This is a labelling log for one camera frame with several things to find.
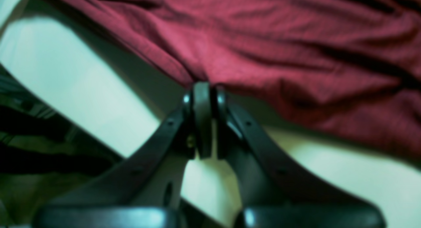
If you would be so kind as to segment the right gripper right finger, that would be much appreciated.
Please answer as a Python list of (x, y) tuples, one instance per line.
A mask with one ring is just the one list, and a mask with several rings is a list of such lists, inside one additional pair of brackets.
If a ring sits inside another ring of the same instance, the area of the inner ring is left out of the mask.
[(217, 155), (234, 171), (235, 228), (385, 228), (376, 205), (328, 183), (289, 156), (222, 87), (210, 91)]

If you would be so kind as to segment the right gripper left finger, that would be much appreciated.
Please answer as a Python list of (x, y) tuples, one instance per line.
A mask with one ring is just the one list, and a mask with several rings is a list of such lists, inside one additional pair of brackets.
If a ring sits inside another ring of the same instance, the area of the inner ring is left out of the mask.
[(181, 106), (129, 158), (99, 178), (54, 199), (34, 228), (187, 228), (179, 209), (189, 160), (212, 155), (209, 83), (194, 85)]

